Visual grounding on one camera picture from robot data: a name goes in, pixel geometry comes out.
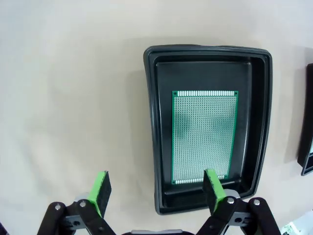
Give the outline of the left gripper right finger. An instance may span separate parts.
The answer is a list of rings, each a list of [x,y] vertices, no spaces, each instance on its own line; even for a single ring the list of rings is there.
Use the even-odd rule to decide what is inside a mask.
[[[226,194],[212,169],[204,171],[203,192],[211,215],[196,235],[225,235],[231,226],[244,235],[279,235],[279,228],[268,203],[262,197],[248,202],[234,194]]]

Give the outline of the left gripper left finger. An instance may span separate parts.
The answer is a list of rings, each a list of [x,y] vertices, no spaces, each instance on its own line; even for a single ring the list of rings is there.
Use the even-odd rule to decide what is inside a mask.
[[[37,235],[75,235],[81,229],[89,235],[116,235],[104,219],[111,191],[109,173],[99,172],[86,198],[69,206],[52,202],[47,207]]]

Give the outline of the green glass plate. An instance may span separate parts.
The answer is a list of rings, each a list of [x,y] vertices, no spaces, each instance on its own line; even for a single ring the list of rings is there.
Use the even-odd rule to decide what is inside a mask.
[[[238,91],[172,92],[173,185],[200,183],[206,169],[229,178],[238,100]]]

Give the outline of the black ESD tray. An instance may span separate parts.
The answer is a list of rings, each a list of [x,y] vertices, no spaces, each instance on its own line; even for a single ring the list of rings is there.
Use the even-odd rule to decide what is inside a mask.
[[[302,166],[301,176],[313,172],[313,63],[306,67],[305,109],[297,162]]]
[[[241,198],[255,194],[265,157],[272,96],[272,57],[264,49],[236,46],[160,45],[144,51],[155,178],[160,215],[206,207],[202,182],[172,181],[172,94],[234,91],[237,121],[229,175],[221,181]]]

